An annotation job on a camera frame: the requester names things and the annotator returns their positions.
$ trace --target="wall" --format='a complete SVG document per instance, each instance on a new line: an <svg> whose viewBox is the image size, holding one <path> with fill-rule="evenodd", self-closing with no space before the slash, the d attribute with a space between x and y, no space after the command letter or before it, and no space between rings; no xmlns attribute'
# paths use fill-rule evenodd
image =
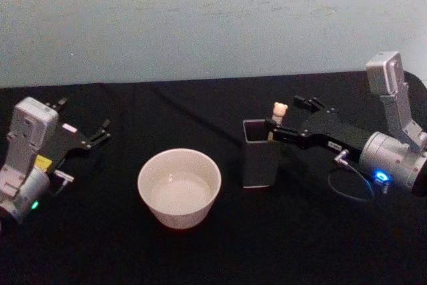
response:
<svg viewBox="0 0 427 285"><path fill-rule="evenodd" d="M0 86L361 70L427 79L427 0L0 0Z"/></svg>

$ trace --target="black cloth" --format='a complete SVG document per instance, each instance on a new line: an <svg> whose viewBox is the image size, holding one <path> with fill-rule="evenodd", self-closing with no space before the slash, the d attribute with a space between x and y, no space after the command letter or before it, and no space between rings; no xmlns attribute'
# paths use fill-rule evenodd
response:
<svg viewBox="0 0 427 285"><path fill-rule="evenodd" d="M427 128L427 91L413 75L412 117ZM75 181L42 199L0 239L0 284L422 284L427 280L426 201L392 189L369 204L327 185L334 153L285 147L276 184L244 190L242 120L273 102L317 96L357 127L387 133L366 72L160 83L0 89L0 137L26 96L69 98L61 121L89 135L111 120L111 139L67 160ZM290 106L286 123L307 112ZM207 218L187 231L162 226L137 191L155 154L191 148L210 156L222 187ZM0 139L0 161L7 141Z"/></svg>

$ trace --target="bowl rim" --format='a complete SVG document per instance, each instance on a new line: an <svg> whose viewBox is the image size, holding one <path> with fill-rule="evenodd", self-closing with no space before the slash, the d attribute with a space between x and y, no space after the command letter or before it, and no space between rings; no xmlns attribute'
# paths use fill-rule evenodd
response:
<svg viewBox="0 0 427 285"><path fill-rule="evenodd" d="M149 200L147 200L147 199L145 199L143 197L143 193L142 193L143 186L141 184L142 183L142 173L143 173L144 169L147 168L150 165L150 163L153 162L155 159L160 158L160 157L162 157L165 154L170 154L170 153L175 153L175 152L182 152L182 151L191 152L193 154L197 154L197 155L201 156L202 158L205 158L213 166L213 168L214 168L214 170L215 170L215 172L217 174L217 177L218 177L218 180L219 180L219 184L218 184L216 190L214 191L213 195L209 199L209 201L207 201L206 204L203 207L201 207L201 208L199 208L197 210L194 210L192 212L188 212L188 213L171 214L171 213L167 213L167 212L163 212L161 210L158 210L155 206L153 206L152 204L150 204ZM144 203L147 204L148 207L153 208L156 212L159 212L159 213L162 213L162 214L165 214L165 215L170 215L170 216L190 215L190 214L197 213L198 211L200 211L200 210L208 207L216 199L216 197L218 196L218 194L220 192L221 184L222 184L222 177L221 177L221 172L220 172L220 169L218 168L218 165L209 156L207 156L206 154L204 154L202 152L199 152L198 150L192 150L192 149L189 149L189 148L172 148L170 150L164 150L164 151L162 151L162 152L160 152L158 154L155 154L153 157L151 157L149 160L147 160L146 163L142 166L142 168L140 169L140 171L138 173L138 180L137 180L137 187L138 187L139 197L141 197L141 199L144 201Z"/></svg>

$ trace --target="water in bowl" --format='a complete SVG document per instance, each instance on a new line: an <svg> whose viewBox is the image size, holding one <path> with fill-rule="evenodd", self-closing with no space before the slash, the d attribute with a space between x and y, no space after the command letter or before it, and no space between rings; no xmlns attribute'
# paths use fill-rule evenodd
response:
<svg viewBox="0 0 427 285"><path fill-rule="evenodd" d="M176 172L158 179L151 192L151 204L159 212L183 215L202 209L210 196L209 186L202 178Z"/></svg>

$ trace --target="silver cylindrical joint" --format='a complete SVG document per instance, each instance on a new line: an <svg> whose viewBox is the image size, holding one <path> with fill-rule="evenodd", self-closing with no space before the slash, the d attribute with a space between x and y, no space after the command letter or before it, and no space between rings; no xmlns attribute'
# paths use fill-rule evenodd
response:
<svg viewBox="0 0 427 285"><path fill-rule="evenodd" d="M426 157L426 152L413 153L408 144L377 131L365 144L359 164L363 172L374 175L382 170L398 187L411 190Z"/></svg>
<svg viewBox="0 0 427 285"><path fill-rule="evenodd" d="M9 212L18 223L21 223L31 210L34 201L46 192L49 185L47 175L35 166L15 197L12 200L5 198L0 202L0 207Z"/></svg>

